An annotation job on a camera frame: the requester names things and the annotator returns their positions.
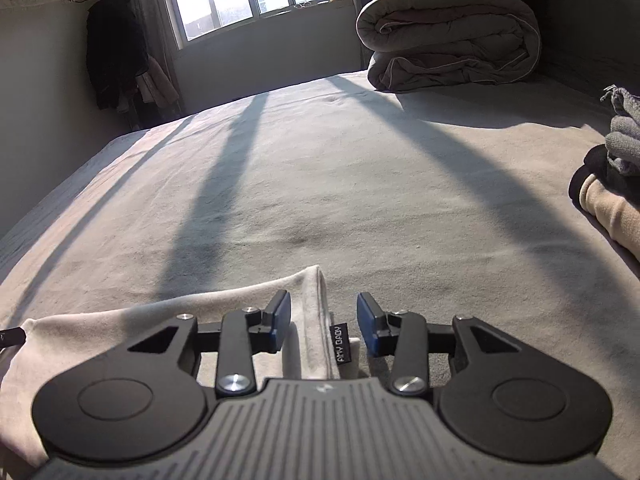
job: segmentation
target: black jacket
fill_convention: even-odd
[[[116,108],[120,92],[136,88],[149,68],[145,35],[129,0],[100,0],[86,20],[86,67],[98,108]]]

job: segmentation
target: folded comforter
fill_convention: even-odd
[[[378,90],[511,83],[540,58],[538,22],[521,0],[373,0],[356,30],[374,51],[368,77]]]

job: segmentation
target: round metal screw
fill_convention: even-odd
[[[420,392],[427,384],[420,378],[415,376],[400,377],[394,381],[394,388],[398,392],[404,394],[414,394]]]
[[[240,374],[225,375],[218,385],[226,392],[241,392],[249,386],[249,378]]]

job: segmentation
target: bed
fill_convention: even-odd
[[[368,290],[432,322],[479,317],[594,377],[614,404],[600,457],[635,480],[638,263],[566,193],[609,119],[542,76],[393,95],[362,72],[123,136],[0,240],[0,325],[319,264],[351,335]]]

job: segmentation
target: white towel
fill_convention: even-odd
[[[171,80],[152,56],[149,56],[149,70],[137,76],[136,83],[142,94],[142,101],[155,102],[158,108],[167,108],[180,98]]]
[[[324,277],[318,266],[234,290],[108,312],[28,319],[22,325],[27,333],[26,343],[0,354],[0,444],[31,465],[41,465],[47,455],[31,421],[31,403],[45,382],[171,316],[189,312],[200,322],[221,320],[225,312],[238,308],[264,308],[280,288],[291,294],[291,326],[281,352],[254,356],[258,383],[265,377],[280,376],[337,378]],[[215,354],[204,354],[198,380],[212,384],[214,370]]]

